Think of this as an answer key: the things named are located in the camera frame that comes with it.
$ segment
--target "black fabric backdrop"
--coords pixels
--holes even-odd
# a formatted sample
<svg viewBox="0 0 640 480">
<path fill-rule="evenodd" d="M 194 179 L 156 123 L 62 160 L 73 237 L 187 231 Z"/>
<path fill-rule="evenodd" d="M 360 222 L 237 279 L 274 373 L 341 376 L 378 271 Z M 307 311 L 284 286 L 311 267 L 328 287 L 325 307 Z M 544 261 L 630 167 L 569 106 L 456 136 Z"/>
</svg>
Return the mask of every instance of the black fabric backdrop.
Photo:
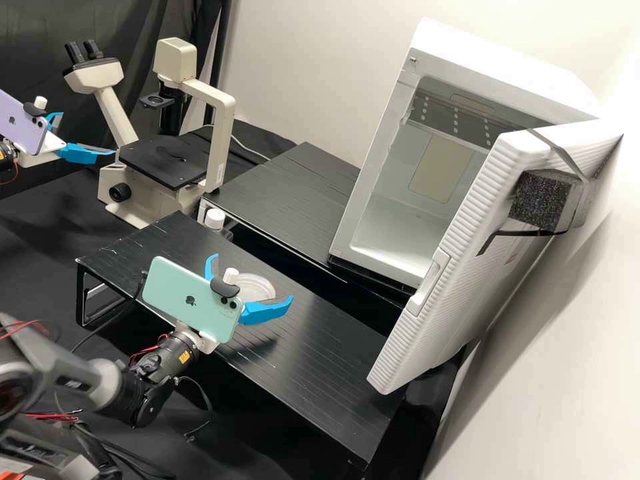
<svg viewBox="0 0 640 480">
<path fill-rule="evenodd" d="M 47 111 L 64 111 L 64 140 L 113 147 L 93 95 L 72 92 L 62 76 L 71 64 L 64 44 L 93 38 L 105 56 L 122 64 L 125 78 L 114 90 L 136 132 L 156 133 L 159 112 L 137 102 L 158 88 L 151 71 L 156 41 L 194 42 L 199 72 L 218 12 L 219 2 L 208 0 L 0 0 L 0 89 L 22 102 L 42 95 L 49 100 Z M 16 181 L 0 187 L 0 198 L 77 169 L 62 160 L 21 169 Z M 12 174 L 0 173 L 0 181 Z"/>
</svg>

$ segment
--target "small white bottle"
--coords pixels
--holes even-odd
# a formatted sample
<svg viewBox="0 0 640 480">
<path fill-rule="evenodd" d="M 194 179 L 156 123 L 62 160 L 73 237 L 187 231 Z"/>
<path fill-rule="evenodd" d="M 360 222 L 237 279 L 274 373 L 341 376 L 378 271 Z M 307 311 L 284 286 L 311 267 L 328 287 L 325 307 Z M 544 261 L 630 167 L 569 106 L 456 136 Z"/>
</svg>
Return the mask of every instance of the small white bottle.
<svg viewBox="0 0 640 480">
<path fill-rule="evenodd" d="M 226 217 L 225 213 L 219 208 L 211 208 L 207 210 L 205 215 L 205 226 L 227 240 L 233 241 L 233 232 L 225 228 Z"/>
</svg>

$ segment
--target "white wall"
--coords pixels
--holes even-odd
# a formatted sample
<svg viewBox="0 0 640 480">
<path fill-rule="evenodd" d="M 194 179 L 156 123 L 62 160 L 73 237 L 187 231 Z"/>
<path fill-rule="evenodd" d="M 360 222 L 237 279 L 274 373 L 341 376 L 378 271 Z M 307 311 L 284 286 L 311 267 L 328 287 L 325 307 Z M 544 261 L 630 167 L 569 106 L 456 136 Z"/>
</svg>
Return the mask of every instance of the white wall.
<svg viewBox="0 0 640 480">
<path fill-rule="evenodd" d="M 236 0 L 220 85 L 238 118 L 361 165 L 423 16 L 572 70 L 602 97 L 602 59 L 628 35 L 632 4 Z"/>
<path fill-rule="evenodd" d="M 626 134 L 589 220 L 552 242 L 480 344 L 428 480 L 640 478 L 640 49 L 628 60 L 608 102 Z"/>
</svg>

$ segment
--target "red wire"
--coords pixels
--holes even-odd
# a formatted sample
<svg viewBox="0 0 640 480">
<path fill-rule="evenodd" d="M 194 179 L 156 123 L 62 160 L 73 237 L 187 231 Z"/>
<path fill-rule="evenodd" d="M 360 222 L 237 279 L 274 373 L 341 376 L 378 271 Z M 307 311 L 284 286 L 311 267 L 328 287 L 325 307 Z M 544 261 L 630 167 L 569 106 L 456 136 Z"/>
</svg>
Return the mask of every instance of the red wire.
<svg viewBox="0 0 640 480">
<path fill-rule="evenodd" d="M 168 338 L 168 337 L 169 337 L 168 333 L 163 333 L 162 335 L 160 335 L 158 337 L 158 343 L 160 343 L 160 340 L 164 340 L 165 338 Z M 144 353 L 148 353 L 150 351 L 157 350 L 157 348 L 158 348 L 158 345 L 154 345 L 152 347 L 148 347 L 148 348 L 145 348 L 143 350 L 140 350 L 137 353 L 134 353 L 132 356 L 129 357 L 129 365 L 133 364 L 133 362 L 135 361 L 136 357 L 139 357 L 140 355 L 142 355 Z"/>
<path fill-rule="evenodd" d="M 11 330 L 11 331 L 7 330 L 7 332 L 5 334 L 0 335 L 0 340 L 4 340 L 5 338 L 8 338 L 8 337 L 12 336 L 18 330 L 22 330 L 23 328 L 28 327 L 28 326 L 30 326 L 30 325 L 32 325 L 34 323 L 38 323 L 38 322 L 40 322 L 40 320 L 30 320 L 28 322 L 15 322 L 15 323 L 12 323 L 10 325 L 7 325 L 6 327 L 2 327 L 4 330 L 7 330 L 9 327 L 15 327 L 15 328 L 13 330 Z"/>
<path fill-rule="evenodd" d="M 8 180 L 6 182 L 0 182 L 0 185 L 8 185 L 10 184 L 12 181 L 16 180 L 16 178 L 18 178 L 18 174 L 20 173 L 20 171 L 18 170 L 18 162 L 14 161 L 13 162 L 13 170 L 14 170 L 14 174 L 13 174 L 13 178 L 11 180 Z"/>
<path fill-rule="evenodd" d="M 80 420 L 78 416 L 68 413 L 25 413 L 25 415 L 37 420 L 60 420 L 70 423 L 75 423 Z"/>
</svg>

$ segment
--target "mint green iphone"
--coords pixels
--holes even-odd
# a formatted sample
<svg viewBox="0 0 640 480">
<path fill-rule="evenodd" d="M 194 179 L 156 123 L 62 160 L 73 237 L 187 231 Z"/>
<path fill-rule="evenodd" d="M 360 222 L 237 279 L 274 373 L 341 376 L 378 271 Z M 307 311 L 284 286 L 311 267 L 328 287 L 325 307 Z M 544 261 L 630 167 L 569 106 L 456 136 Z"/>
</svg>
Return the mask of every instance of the mint green iphone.
<svg viewBox="0 0 640 480">
<path fill-rule="evenodd" d="M 224 343 L 231 340 L 243 302 L 237 296 L 237 287 L 223 284 L 215 291 L 214 286 L 166 258 L 155 257 L 142 298 L 192 329 Z"/>
</svg>

